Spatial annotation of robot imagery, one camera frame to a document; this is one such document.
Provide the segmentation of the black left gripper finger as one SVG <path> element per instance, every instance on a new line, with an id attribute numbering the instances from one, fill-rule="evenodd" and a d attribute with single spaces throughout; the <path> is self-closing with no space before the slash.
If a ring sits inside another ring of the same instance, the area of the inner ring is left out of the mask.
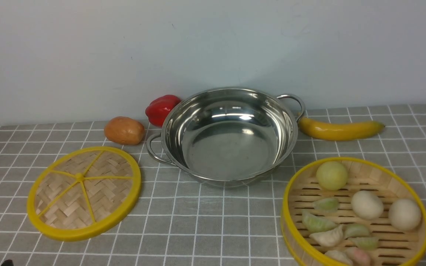
<path id="1" fill-rule="evenodd" d="M 11 259 L 7 259 L 7 260 L 3 261 L 0 266 L 14 266 L 14 262 Z"/>

